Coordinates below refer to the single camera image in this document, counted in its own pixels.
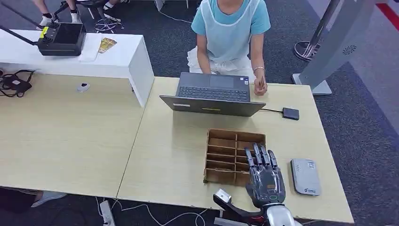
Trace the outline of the person's left hand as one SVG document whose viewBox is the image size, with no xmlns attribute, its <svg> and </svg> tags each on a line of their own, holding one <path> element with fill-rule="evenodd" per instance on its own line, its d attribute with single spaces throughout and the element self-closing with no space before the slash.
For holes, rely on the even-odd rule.
<svg viewBox="0 0 399 226">
<path fill-rule="evenodd" d="M 267 82 L 265 79 L 265 68 L 257 67 L 254 69 L 254 85 L 255 85 L 255 94 L 258 96 L 262 96 L 267 92 Z"/>
</svg>

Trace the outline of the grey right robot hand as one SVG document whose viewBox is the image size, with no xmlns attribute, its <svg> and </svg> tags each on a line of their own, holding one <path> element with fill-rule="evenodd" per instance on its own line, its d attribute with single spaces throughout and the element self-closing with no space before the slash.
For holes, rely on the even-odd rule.
<svg viewBox="0 0 399 226">
<path fill-rule="evenodd" d="M 248 195 L 259 209 L 267 205 L 282 204 L 286 190 L 274 152 L 259 143 L 253 143 L 253 150 L 254 156 L 245 148 L 250 174 L 250 183 L 246 185 Z"/>
</svg>

